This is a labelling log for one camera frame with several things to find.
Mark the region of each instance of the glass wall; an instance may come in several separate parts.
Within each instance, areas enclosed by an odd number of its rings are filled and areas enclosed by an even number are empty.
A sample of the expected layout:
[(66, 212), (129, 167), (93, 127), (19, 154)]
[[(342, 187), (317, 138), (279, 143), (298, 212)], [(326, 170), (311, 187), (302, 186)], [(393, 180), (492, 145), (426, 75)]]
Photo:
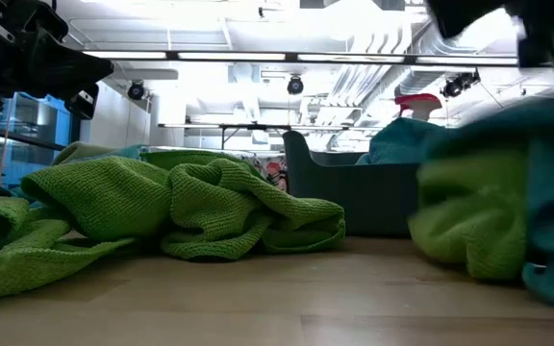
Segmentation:
[[(10, 124), (9, 111), (12, 112)], [(4, 133), (9, 131), (5, 159), (0, 167), (3, 168), (2, 185), (16, 187), (22, 177), (49, 166), (60, 153), (54, 147), (61, 149), (73, 141), (72, 121), (79, 120), (65, 109), (63, 101), (50, 96), (36, 99), (18, 93), (7, 100), (0, 114), (0, 163), (4, 156)], [(27, 143), (28, 139), (36, 144)]]

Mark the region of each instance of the black machine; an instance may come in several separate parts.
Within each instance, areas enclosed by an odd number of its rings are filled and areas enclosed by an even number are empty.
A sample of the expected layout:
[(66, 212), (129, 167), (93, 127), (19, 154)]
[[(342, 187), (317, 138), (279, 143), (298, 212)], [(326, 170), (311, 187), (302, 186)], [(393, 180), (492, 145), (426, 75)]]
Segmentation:
[(50, 94), (73, 115), (92, 119), (96, 83), (113, 73), (113, 64), (62, 46), (67, 32), (50, 2), (0, 0), (0, 95)]
[(551, 62), (554, 67), (554, 1), (550, 0), (426, 0), (443, 37), (454, 37), (479, 17), (504, 7), (522, 20), (526, 37), (518, 43), (518, 62), (531, 67)]

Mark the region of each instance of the wooden floor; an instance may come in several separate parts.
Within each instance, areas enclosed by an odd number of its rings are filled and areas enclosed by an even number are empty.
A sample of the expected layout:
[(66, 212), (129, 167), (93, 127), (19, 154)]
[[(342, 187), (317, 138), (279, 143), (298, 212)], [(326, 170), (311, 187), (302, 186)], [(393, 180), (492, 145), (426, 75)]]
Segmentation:
[(553, 345), (554, 308), (405, 240), (233, 263), (107, 260), (0, 299), (0, 345)]

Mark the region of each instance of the fluorescent light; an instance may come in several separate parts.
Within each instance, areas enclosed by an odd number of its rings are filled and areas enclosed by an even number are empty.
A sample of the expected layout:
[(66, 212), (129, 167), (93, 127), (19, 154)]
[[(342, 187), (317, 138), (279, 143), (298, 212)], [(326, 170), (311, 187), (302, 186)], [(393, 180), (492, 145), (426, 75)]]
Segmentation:
[(517, 67), (518, 58), (516, 57), (418, 57), (415, 63), (420, 64), (439, 64), (439, 65), (459, 65), (468, 64), (473, 66), (506, 66)]
[(305, 131), (341, 131), (347, 126), (292, 126), (291, 128)]
[(383, 62), (402, 63), (405, 58), (368, 54), (299, 54), (301, 62)]
[(233, 53), (233, 52), (181, 52), (179, 60), (215, 60), (215, 61), (284, 61), (286, 54), (281, 53)]
[(455, 73), (474, 73), (475, 67), (462, 66), (411, 66), (414, 72), (455, 72)]
[(116, 52), (116, 51), (83, 51), (96, 58), (111, 60), (165, 60), (165, 52)]
[(353, 131), (382, 131), (384, 128), (369, 128), (369, 127), (351, 127), (350, 130)]
[(173, 129), (219, 129), (217, 124), (160, 124), (160, 126)]
[(262, 71), (260, 72), (261, 78), (283, 78), (286, 79), (290, 76), (289, 72), (284, 71)]

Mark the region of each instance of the security camera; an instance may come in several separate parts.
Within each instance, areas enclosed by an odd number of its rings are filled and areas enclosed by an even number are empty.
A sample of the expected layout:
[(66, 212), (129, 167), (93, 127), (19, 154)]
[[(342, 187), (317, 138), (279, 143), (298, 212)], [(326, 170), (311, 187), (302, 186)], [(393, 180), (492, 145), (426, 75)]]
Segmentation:
[(146, 89), (144, 88), (144, 81), (133, 81), (130, 89), (127, 90), (127, 95), (130, 99), (140, 101), (146, 96)]
[(456, 78), (446, 81), (446, 85), (440, 90), (440, 94), (445, 98), (457, 97), (463, 91), (477, 85), (481, 81), (477, 68), (474, 73), (460, 73)]
[(292, 76), (290, 78), (290, 82), (288, 83), (288, 94), (298, 95), (303, 92), (304, 88), (303, 81), (301, 81), (299, 76)]

